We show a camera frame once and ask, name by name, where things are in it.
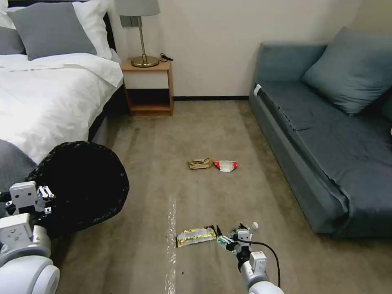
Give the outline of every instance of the red and white wrapper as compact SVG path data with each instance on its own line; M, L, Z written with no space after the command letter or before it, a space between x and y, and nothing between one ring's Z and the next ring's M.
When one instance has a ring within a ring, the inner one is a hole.
M221 172L232 172L237 168L238 163L236 161L214 161L214 164Z

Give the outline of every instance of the gold wrapper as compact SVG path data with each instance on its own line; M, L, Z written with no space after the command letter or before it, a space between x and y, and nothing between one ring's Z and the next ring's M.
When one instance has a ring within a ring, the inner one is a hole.
M202 229L185 230L176 237L177 247L211 240L216 240L216 234L213 226L205 227Z

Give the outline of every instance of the wall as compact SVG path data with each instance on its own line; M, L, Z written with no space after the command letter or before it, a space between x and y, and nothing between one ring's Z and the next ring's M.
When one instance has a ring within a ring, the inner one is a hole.
M365 0L352 28L369 33L392 33L391 14L391 0Z
M328 41L361 2L159 0L161 14L143 18L146 51L175 60L175 96L248 95L261 41ZM109 14L120 57L140 55L138 29L121 27L113 3Z

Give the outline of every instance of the power cord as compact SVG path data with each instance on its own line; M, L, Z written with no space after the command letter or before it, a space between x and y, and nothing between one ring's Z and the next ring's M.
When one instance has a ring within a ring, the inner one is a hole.
M160 56L161 56L161 58L164 59L164 60L160 59L160 60L159 60L160 62L168 62L168 60L174 61L174 59L172 59L172 58L170 58L170 57L167 57L164 53L161 53Z
M274 254L275 259L276 259L276 267L278 268L278 287L281 287L281 268L279 267L279 259L277 254L275 253L275 251L267 244L265 243L261 243L261 242L255 242L255 241L246 241L246 240L241 240L241 242L243 243L247 243L247 244L257 244L257 245L262 245L267 247L269 250L271 250L271 252Z

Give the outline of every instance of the bed frame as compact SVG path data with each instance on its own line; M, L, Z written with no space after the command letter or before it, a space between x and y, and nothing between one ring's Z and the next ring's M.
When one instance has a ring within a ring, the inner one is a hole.
M85 2L84 0L9 0L8 7L27 7L34 3L45 2L45 3L57 3L57 2ZM109 47L116 50L116 44L114 42L113 30L111 28L110 19L108 14L106 13L103 20L106 24L106 31L107 31L107 41L109 43ZM108 103L106 103L105 107L103 108L102 113L95 119L93 124L89 129L89 139L88 141L92 141L95 135L97 134L99 128L102 125L103 120L109 113L128 113L128 106L125 94L125 88L120 87L110 98Z

